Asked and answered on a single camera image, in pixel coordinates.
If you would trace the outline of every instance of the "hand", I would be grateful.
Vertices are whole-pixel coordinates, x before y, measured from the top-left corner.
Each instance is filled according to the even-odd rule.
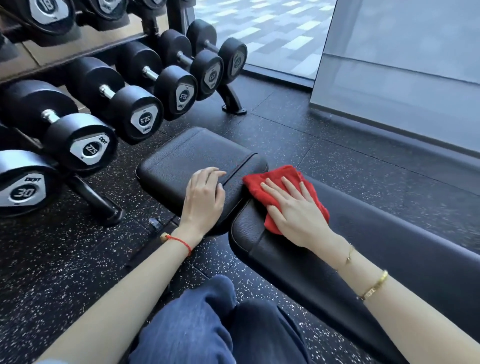
[[[216,224],[223,211],[225,190],[218,178],[226,172],[216,167],[198,170],[187,185],[180,225],[172,233],[193,249]]]
[[[344,259],[344,239],[330,229],[303,182],[300,191],[287,178],[282,177],[282,182],[288,193],[269,178],[261,184],[280,204],[281,212],[276,206],[267,207],[276,226],[295,245],[311,250],[331,267],[338,267],[338,261]]]

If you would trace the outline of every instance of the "black leather bench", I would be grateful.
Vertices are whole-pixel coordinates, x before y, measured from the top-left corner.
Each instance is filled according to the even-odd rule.
[[[383,363],[406,364],[395,345],[342,279],[309,251],[265,230],[266,209],[251,200],[242,177],[268,170],[260,155],[203,128],[185,130],[137,167],[142,187],[181,214],[191,175],[227,172],[223,214],[211,231],[229,231],[245,264]],[[330,226],[358,251],[480,341],[480,256],[347,194],[313,183]]]
[[[480,342],[480,255],[307,177],[330,227]],[[306,249],[264,228],[250,200],[234,219],[235,255],[286,295],[382,363],[407,361],[343,280]]]

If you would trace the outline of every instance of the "person's right arm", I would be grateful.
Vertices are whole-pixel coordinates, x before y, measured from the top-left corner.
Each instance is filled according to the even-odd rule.
[[[278,229],[337,270],[362,296],[383,271],[330,229],[303,184],[298,191],[287,179],[282,181],[289,193],[270,180],[262,184],[280,204],[281,212],[275,206],[267,208]],[[364,303],[410,364],[480,363],[480,344],[393,277]]]

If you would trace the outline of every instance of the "red cloth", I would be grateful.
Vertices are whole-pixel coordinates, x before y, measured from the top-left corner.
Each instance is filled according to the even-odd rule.
[[[281,178],[286,177],[293,185],[300,191],[300,182],[305,184],[307,187],[308,192],[310,192],[310,196],[312,196],[313,200],[315,201],[316,205],[322,212],[327,224],[328,220],[330,219],[330,214],[328,210],[321,204],[318,200],[317,192],[315,191],[313,185],[308,182],[303,175],[298,172],[295,167],[293,166],[283,166],[277,168],[276,170],[271,170],[266,173],[259,173],[259,174],[249,174],[248,176],[243,177],[243,183],[247,186],[248,190],[252,194],[252,196],[260,201],[265,207],[269,205],[275,205],[281,211],[278,202],[267,192],[265,192],[260,183],[265,182],[267,178],[270,178],[277,186],[281,189],[288,192],[287,188],[284,186]],[[276,227],[273,219],[270,215],[267,214],[265,219],[265,227],[268,231],[272,232],[273,234],[282,235],[280,230]]]

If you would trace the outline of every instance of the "patterned paving tile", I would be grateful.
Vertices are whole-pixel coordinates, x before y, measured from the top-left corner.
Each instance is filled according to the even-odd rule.
[[[248,47],[249,64],[315,79],[336,0],[197,0],[195,17],[213,24],[220,45]]]

